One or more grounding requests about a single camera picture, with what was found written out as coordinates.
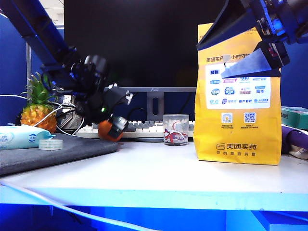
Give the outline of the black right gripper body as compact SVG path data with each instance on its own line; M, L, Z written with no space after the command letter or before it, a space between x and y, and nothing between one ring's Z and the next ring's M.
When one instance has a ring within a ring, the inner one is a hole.
M265 43L308 42L308 2L306 0L242 0L251 12L256 29Z

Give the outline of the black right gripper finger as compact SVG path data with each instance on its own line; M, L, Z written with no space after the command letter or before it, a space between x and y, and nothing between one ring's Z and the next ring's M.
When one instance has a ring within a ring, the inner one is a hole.
M210 48L253 28L256 22L251 0L227 0L196 48L199 51Z
M221 77L280 77L281 68L289 63L290 59L284 43L261 41L251 54L225 68Z

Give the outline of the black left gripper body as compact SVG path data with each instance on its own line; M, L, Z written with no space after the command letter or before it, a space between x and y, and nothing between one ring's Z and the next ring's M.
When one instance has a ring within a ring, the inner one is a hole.
M84 61L75 63L73 79L79 84L74 91L76 113L85 118L85 123L99 124L109 116L104 98L104 88L109 73L107 60L99 55L88 55Z

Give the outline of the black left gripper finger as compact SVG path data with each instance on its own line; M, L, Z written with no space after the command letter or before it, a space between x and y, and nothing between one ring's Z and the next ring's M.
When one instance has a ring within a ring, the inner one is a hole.
M123 136L123 132L128 128L128 120L122 116L112 116L108 119L111 128L107 135L113 140L119 140Z

